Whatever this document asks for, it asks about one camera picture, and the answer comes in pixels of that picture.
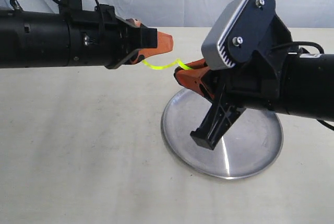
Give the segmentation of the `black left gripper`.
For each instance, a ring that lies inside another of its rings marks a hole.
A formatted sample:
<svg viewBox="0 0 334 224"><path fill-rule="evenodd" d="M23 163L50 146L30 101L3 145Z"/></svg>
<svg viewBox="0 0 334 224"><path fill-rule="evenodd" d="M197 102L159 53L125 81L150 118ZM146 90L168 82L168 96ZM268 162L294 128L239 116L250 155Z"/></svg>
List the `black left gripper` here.
<svg viewBox="0 0 334 224"><path fill-rule="evenodd" d="M68 66L117 69L173 50L170 34L147 27L138 19L123 19L111 5L96 6L94 11L72 11L67 23Z"/></svg>

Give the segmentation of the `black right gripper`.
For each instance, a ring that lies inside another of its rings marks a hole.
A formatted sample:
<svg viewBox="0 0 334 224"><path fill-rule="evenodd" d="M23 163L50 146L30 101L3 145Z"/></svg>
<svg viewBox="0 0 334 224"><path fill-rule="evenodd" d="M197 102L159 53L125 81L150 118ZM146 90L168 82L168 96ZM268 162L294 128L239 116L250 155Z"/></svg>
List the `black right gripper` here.
<svg viewBox="0 0 334 224"><path fill-rule="evenodd" d="M212 69L208 58L177 61L178 84L211 102L200 126L191 132L194 142L215 149L221 137L247 108L273 109L280 98L284 61L292 43L290 31L277 15L236 23L233 34L219 48L234 67Z"/></svg>

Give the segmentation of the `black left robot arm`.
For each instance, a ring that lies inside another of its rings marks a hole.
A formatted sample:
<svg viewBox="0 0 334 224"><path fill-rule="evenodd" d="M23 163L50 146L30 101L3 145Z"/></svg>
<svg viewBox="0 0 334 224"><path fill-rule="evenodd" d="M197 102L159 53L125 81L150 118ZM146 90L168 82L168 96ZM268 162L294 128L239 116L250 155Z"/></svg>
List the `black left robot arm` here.
<svg viewBox="0 0 334 224"><path fill-rule="evenodd" d="M110 5L63 14L1 11L1 68L116 69L171 52L173 45L170 34L123 19Z"/></svg>

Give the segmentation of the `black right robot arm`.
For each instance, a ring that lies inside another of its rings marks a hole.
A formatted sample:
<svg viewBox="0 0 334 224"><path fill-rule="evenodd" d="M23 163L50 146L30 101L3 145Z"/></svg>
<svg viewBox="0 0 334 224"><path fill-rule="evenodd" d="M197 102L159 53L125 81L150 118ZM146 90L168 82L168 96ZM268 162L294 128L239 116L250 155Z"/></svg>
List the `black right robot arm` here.
<svg viewBox="0 0 334 224"><path fill-rule="evenodd" d="M293 41L278 16L246 63L211 70L200 59L189 66L176 68L175 80L211 103L190 133L200 147L215 149L246 109L307 117L333 129L333 55L317 43Z"/></svg>

